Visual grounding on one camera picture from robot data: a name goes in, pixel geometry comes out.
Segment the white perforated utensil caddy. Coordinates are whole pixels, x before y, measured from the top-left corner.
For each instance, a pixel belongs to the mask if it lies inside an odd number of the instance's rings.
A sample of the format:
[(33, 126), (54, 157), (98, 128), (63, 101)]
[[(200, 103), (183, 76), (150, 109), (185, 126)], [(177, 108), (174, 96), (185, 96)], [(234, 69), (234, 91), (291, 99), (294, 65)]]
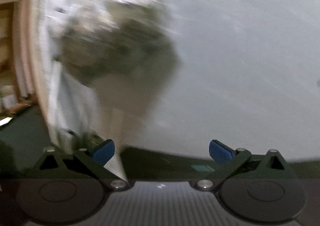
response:
[(58, 132), (58, 138), (60, 148), (64, 153), (73, 154), (76, 151), (84, 151), (106, 170), (127, 181), (119, 151), (111, 139), (101, 138), (94, 132), (78, 135), (76, 132), (64, 128)]

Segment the plastic bag of dried leaves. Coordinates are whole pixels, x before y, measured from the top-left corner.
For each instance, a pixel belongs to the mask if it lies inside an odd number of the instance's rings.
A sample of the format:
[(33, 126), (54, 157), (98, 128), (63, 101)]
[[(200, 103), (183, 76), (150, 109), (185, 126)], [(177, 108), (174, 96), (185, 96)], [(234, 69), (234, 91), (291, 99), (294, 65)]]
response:
[(60, 61), (85, 86), (107, 74), (140, 74), (176, 60), (164, 0), (74, 0)]

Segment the wooden shelf unit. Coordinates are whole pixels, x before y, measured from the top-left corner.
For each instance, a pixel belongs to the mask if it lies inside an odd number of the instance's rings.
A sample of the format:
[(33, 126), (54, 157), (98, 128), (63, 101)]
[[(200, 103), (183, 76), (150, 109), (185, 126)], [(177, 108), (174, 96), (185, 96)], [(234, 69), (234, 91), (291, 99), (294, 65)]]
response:
[(16, 115), (20, 89), (14, 62), (13, 48), (14, 3), (1, 4), (1, 115)]

